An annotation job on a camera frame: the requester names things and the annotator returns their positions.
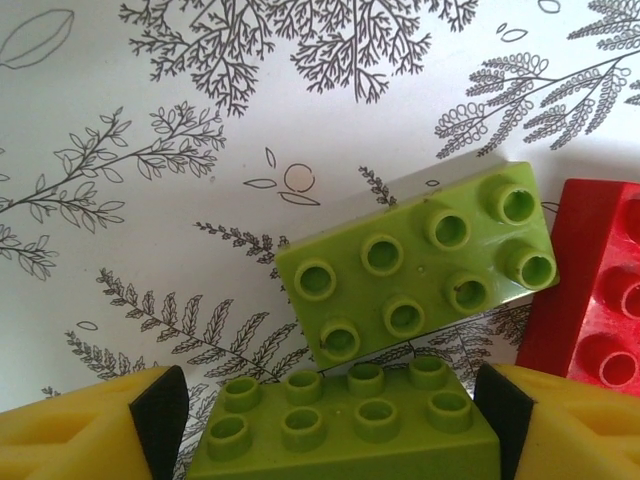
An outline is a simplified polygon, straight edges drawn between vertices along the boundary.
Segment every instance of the black edge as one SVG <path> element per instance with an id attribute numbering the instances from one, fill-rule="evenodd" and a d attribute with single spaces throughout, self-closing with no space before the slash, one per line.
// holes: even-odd
<path id="1" fill-rule="evenodd" d="M 169 368 L 129 405 L 129 410 L 151 477 L 172 480 L 189 415 L 189 392 L 182 368 Z"/>
<path id="2" fill-rule="evenodd" d="M 513 480 L 535 401 L 488 363 L 476 376 L 474 403 L 500 439 L 502 480 Z"/>

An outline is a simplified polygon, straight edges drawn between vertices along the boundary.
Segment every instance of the red lego brick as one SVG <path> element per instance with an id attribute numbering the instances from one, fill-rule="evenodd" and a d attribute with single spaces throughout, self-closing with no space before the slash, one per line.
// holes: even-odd
<path id="1" fill-rule="evenodd" d="M 570 179 L 516 364 L 640 395 L 640 184 Z"/>

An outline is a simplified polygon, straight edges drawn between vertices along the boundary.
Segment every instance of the patterned paper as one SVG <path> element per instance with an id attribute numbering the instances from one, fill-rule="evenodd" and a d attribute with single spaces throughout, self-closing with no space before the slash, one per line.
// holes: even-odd
<path id="1" fill-rule="evenodd" d="M 279 246 L 505 160 L 549 226 L 567 177 L 640 181 L 639 22 L 640 0 L 2 2 L 0 410 L 179 364 L 184 478 L 223 382 L 314 368 Z M 438 355 L 470 390 L 530 300 L 358 361 Z"/>

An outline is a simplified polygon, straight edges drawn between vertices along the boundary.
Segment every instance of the toy brick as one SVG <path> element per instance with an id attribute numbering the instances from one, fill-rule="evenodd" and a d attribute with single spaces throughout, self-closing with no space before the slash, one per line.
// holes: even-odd
<path id="1" fill-rule="evenodd" d="M 288 245 L 275 261 L 322 368 L 558 282 L 528 163 Z"/>
<path id="2" fill-rule="evenodd" d="M 640 395 L 640 185 L 568 180 L 551 238 L 563 281 L 535 295 L 516 363 Z"/>
<path id="3" fill-rule="evenodd" d="M 514 365 L 484 364 L 474 403 L 501 445 L 502 480 L 640 478 L 640 399 Z"/>
<path id="4" fill-rule="evenodd" d="M 2 480 L 171 480 L 189 411 L 156 367 L 0 414 Z"/>
<path id="5" fill-rule="evenodd" d="M 498 480 L 498 437 L 454 373 L 419 357 L 323 378 L 227 383 L 187 480 Z"/>

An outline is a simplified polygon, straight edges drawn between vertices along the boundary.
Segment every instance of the leaf drawing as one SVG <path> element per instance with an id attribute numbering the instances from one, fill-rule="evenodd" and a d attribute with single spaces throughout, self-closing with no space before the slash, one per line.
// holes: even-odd
<path id="1" fill-rule="evenodd" d="M 74 16 L 71 10 L 48 10 L 21 23 L 2 42 L 0 66 L 19 70 L 46 60 L 69 38 Z"/>
<path id="2" fill-rule="evenodd" d="M 25 272 L 42 281 L 51 277 L 50 269 L 56 266 L 51 258 L 58 256 L 46 248 L 48 242 L 49 235 L 41 235 L 35 242 L 23 243 L 11 227 L 0 223 L 0 257 L 17 260 Z"/>
<path id="3" fill-rule="evenodd" d="M 307 207 L 317 207 L 320 205 L 320 202 L 314 200 L 313 198 L 307 197 L 306 195 L 302 195 L 300 193 L 295 192 L 278 192 L 278 195 L 288 203 L 292 203 L 294 205 L 303 205 Z"/>
<path id="4" fill-rule="evenodd" d="M 512 28 L 504 32 L 500 36 L 500 40 L 503 41 L 504 43 L 513 43 L 513 42 L 517 42 L 518 40 L 522 40 L 528 34 L 529 34 L 528 30 L 524 30 L 522 28 Z"/>
<path id="5" fill-rule="evenodd" d="M 504 308 L 489 319 L 488 325 L 493 327 L 494 335 L 499 335 L 508 340 L 510 345 L 518 347 L 524 338 L 530 312 L 531 305 Z"/>
<path id="6" fill-rule="evenodd" d="M 247 180 L 246 182 L 242 182 L 242 184 L 248 187 L 257 188 L 260 190 L 266 190 L 266 189 L 278 186 L 278 184 L 274 180 L 271 180 L 270 178 L 254 178 L 253 180 Z"/>
<path id="7" fill-rule="evenodd" d="M 538 4 L 547 13 L 560 11 L 560 3 L 555 0 L 540 0 Z M 593 0 L 588 8 L 602 18 L 571 32 L 568 39 L 604 36 L 597 48 L 615 50 L 616 55 L 558 77 L 546 76 L 549 61 L 529 52 L 484 61 L 481 69 L 469 75 L 472 86 L 466 94 L 491 96 L 460 104 L 440 117 L 435 134 L 446 144 L 438 158 L 479 142 L 490 130 L 493 133 L 478 150 L 479 156 L 498 148 L 519 125 L 529 130 L 524 137 L 526 143 L 555 137 L 552 150 L 564 147 L 581 133 L 597 130 L 627 85 L 631 70 L 622 62 L 640 53 L 640 2 Z M 625 103 L 639 104 L 640 96 L 631 96 Z M 539 112 L 528 118 L 536 108 Z M 489 119 L 497 115 L 502 120 L 494 127 Z"/>
<path id="8" fill-rule="evenodd" d="M 269 147 L 265 147 L 264 148 L 265 151 L 265 156 L 267 157 L 267 164 L 271 167 L 271 168 L 276 168 L 276 156 L 273 154 L 273 152 L 269 149 Z"/>
<path id="9" fill-rule="evenodd" d="M 544 13 L 560 13 L 560 9 L 562 5 L 560 4 L 560 0 L 538 0 L 538 7 Z"/>
<path id="10" fill-rule="evenodd" d="M 380 177 L 376 177 L 376 173 L 368 167 L 358 167 L 360 174 L 367 180 L 371 186 L 371 192 L 376 195 L 376 202 L 383 205 L 392 206 L 397 203 L 396 198 L 389 193 L 389 187 L 385 185 Z"/>
<path id="11" fill-rule="evenodd" d="M 274 362 L 282 343 L 289 338 L 296 324 L 287 324 L 277 330 L 265 340 L 253 356 L 248 355 L 251 342 L 261 328 L 267 312 L 252 315 L 236 331 L 235 339 L 224 346 L 221 344 L 223 331 L 227 327 L 226 320 L 233 300 L 221 302 L 213 311 L 211 318 L 201 322 L 200 301 L 202 295 L 192 297 L 184 308 L 182 321 L 177 321 L 175 293 L 167 295 L 163 301 L 162 315 L 154 314 L 155 298 L 152 291 L 146 293 L 147 306 L 141 308 L 138 295 L 133 285 L 124 286 L 122 281 L 113 276 L 106 269 L 100 270 L 97 282 L 105 285 L 103 293 L 112 297 L 111 305 L 126 307 L 126 318 L 134 318 L 141 322 L 142 333 L 156 330 L 156 342 L 166 342 L 175 338 L 177 342 L 171 353 L 174 355 L 188 354 L 186 362 L 190 365 L 205 365 L 208 370 L 204 374 L 207 378 L 229 377 L 233 374 L 251 374 L 257 379 L 271 379 L 279 381 L 296 362 L 290 362 L 283 368 Z M 287 358 L 285 354 L 280 361 Z"/>
<path id="12" fill-rule="evenodd" d="M 262 265 L 271 265 L 275 258 L 273 238 L 270 235 L 262 234 L 258 237 L 251 232 L 241 232 L 240 229 L 231 227 L 223 227 L 218 225 L 214 227 L 211 223 L 196 222 L 194 224 L 202 232 L 207 232 L 209 235 L 220 235 L 222 240 L 232 240 L 234 248 L 246 248 L 248 257 L 256 257 L 256 262 Z M 280 236 L 278 240 L 278 247 L 289 243 L 287 237 Z"/>
<path id="13" fill-rule="evenodd" d="M 297 43 L 291 61 L 309 91 L 350 87 L 357 102 L 377 102 L 389 88 L 383 67 L 393 75 L 424 69 L 427 7 L 460 32 L 478 0 L 132 0 L 119 16 L 139 29 L 129 43 L 136 56 L 150 57 L 152 81 L 188 74 L 217 108 L 240 117 L 274 37 Z"/>
<path id="14" fill-rule="evenodd" d="M 22 208 L 44 224 L 58 212 L 74 227 L 95 234 L 100 228 L 124 222 L 119 215 L 124 202 L 98 200 L 100 182 L 124 182 L 116 170 L 121 163 L 134 162 L 148 180 L 162 178 L 166 172 L 189 172 L 199 178 L 211 172 L 217 161 L 215 152 L 225 147 L 223 127 L 217 125 L 221 122 L 219 114 L 209 109 L 197 111 L 186 102 L 151 113 L 155 138 L 146 146 L 129 147 L 125 134 L 131 121 L 121 119 L 122 110 L 121 107 L 111 115 L 100 115 L 100 127 L 86 127 L 83 134 L 70 133 L 69 145 L 54 152 L 61 163 L 60 175 L 52 180 L 40 174 L 33 193 L 21 198 L 0 197 L 0 216 Z M 7 181 L 9 177 L 2 176 L 0 180 Z M 15 235 L 7 237 L 4 244 L 0 242 L 0 255 L 17 260 L 23 270 L 41 280 L 49 277 L 54 264 L 48 257 L 55 252 L 37 248 L 38 242 L 20 245 L 22 241 Z"/>

